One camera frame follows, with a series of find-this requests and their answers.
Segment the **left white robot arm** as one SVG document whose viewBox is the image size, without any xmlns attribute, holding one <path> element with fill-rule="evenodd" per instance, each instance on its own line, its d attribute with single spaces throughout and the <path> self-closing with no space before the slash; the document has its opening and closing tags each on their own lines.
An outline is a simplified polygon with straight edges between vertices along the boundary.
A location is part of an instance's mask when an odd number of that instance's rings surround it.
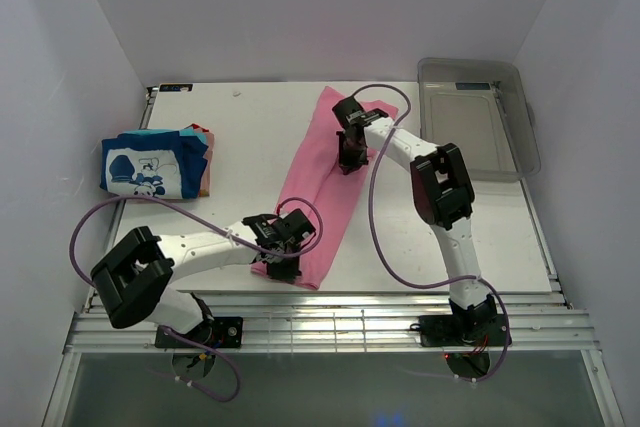
<svg viewBox="0 0 640 427">
<path fill-rule="evenodd" d="M 299 253 L 315 234 L 299 209 L 283 217 L 246 217 L 219 232 L 155 235 L 143 226 L 131 230 L 101 259 L 91 279 L 113 328 L 152 322 L 197 347 L 210 339 L 213 315 L 196 295 L 175 290 L 172 282 L 254 263 L 293 280 L 300 274 Z"/>
</svg>

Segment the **pink t shirt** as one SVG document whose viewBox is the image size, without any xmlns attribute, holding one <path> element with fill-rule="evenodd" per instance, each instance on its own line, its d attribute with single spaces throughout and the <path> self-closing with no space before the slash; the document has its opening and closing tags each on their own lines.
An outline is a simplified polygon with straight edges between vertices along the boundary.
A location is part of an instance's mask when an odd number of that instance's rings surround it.
<svg viewBox="0 0 640 427">
<path fill-rule="evenodd" d="M 311 202 L 323 221 L 319 244 L 299 259 L 294 284 L 316 290 L 330 271 L 355 211 L 366 166 L 345 175 L 338 166 L 339 122 L 332 108 L 345 96 L 331 87 L 321 92 L 312 119 L 289 168 L 279 200 L 300 197 Z"/>
</svg>

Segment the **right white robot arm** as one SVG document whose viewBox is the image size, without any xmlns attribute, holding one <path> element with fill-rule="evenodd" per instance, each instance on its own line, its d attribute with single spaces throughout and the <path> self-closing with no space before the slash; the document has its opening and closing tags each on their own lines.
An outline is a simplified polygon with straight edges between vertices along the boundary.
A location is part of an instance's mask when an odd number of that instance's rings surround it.
<svg viewBox="0 0 640 427">
<path fill-rule="evenodd" d="M 367 215 L 374 249 L 394 280 L 412 289 L 449 288 L 451 314 L 445 331 L 464 344 L 496 341 L 507 327 L 500 323 L 494 289 L 483 279 L 472 239 L 471 215 L 475 192 L 459 147 L 436 145 L 398 126 L 386 112 L 367 111 L 354 96 L 335 104 L 332 112 L 341 130 L 338 164 L 351 174 L 377 153 L 367 195 Z M 385 258 L 374 218 L 375 183 L 381 160 L 387 157 L 410 176 L 413 205 L 432 230 L 440 247 L 447 279 L 416 284 L 397 274 Z"/>
</svg>

